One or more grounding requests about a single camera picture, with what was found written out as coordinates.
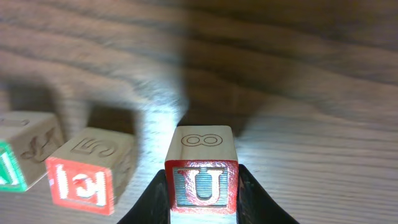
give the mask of toy block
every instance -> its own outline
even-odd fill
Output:
[[[56,205],[110,215],[133,170],[134,137],[85,128],[46,161]]]
[[[238,157],[229,126],[179,126],[165,161],[172,211],[236,211]]]
[[[44,160],[63,144],[52,113],[13,111],[0,116],[0,190],[25,192],[46,173]]]

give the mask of beige wooden block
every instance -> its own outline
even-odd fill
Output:
[[[229,126],[179,126],[165,161],[171,208],[234,213],[238,156]]]
[[[130,134],[85,128],[46,160],[54,203],[112,214],[133,171],[133,146]]]
[[[52,113],[13,111],[0,116],[0,190],[23,192],[46,173],[44,160],[63,144]]]

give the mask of block top face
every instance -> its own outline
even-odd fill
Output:
[[[85,128],[51,157],[111,168],[133,146],[131,134]]]
[[[166,161],[237,161],[234,138],[229,126],[179,126],[175,129]]]
[[[16,138],[24,130],[39,124],[55,115],[44,112],[13,111],[0,115],[0,139]]]

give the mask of green border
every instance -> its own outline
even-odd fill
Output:
[[[12,165],[12,168],[14,169],[14,172],[17,175],[19,185],[15,186],[15,187],[10,187],[8,185],[0,185],[0,191],[25,192],[27,190],[27,184],[26,184],[24,175],[21,171],[21,168],[19,167],[18,160],[16,159],[14,152],[11,149],[11,146],[5,141],[0,141],[0,153],[3,150],[7,153],[8,158],[10,158],[11,165]]]

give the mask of table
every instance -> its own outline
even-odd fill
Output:
[[[0,193],[1,223],[116,223],[180,124],[230,125],[239,162],[300,223],[398,222],[398,2],[0,0],[0,110],[135,133],[110,217]],[[235,223],[172,214],[172,223]]]

